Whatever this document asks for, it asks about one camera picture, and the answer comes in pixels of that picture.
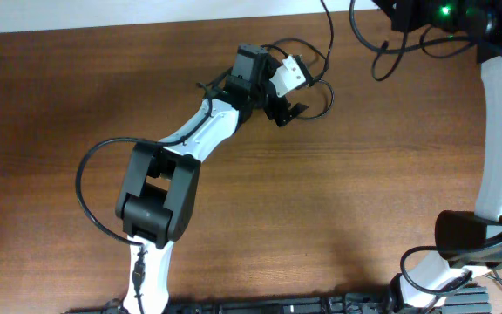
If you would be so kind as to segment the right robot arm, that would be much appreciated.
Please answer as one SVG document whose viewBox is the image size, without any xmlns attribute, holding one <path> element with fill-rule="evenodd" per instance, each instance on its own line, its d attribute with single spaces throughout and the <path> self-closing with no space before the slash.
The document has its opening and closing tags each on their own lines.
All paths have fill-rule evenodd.
<svg viewBox="0 0 502 314">
<path fill-rule="evenodd" d="M 435 225 L 435 242 L 423 247 L 413 269 L 401 269 L 374 305 L 382 313 L 429 313 L 453 306 L 463 313 L 487 312 L 471 295 L 478 276 L 502 269 L 502 0 L 382 1 L 394 31 L 408 36 L 433 28 L 447 41 L 475 48 L 485 91 L 485 161 L 472 212 L 445 210 Z"/>
</svg>

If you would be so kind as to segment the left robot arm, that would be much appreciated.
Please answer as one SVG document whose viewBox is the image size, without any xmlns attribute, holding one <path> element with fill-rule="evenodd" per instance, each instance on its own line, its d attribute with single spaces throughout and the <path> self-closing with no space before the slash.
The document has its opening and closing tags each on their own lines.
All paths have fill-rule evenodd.
<svg viewBox="0 0 502 314">
<path fill-rule="evenodd" d="M 186 124 L 157 143 L 133 147 L 116 205 L 116 215 L 132 243 L 125 312 L 165 309 L 173 245 L 193 214 L 205 159 L 256 108 L 277 126 L 287 125 L 307 107 L 290 105 L 286 96 L 310 78 L 298 56 L 278 61 L 263 47 L 240 44 L 234 65 L 204 85 L 200 109 Z"/>
</svg>

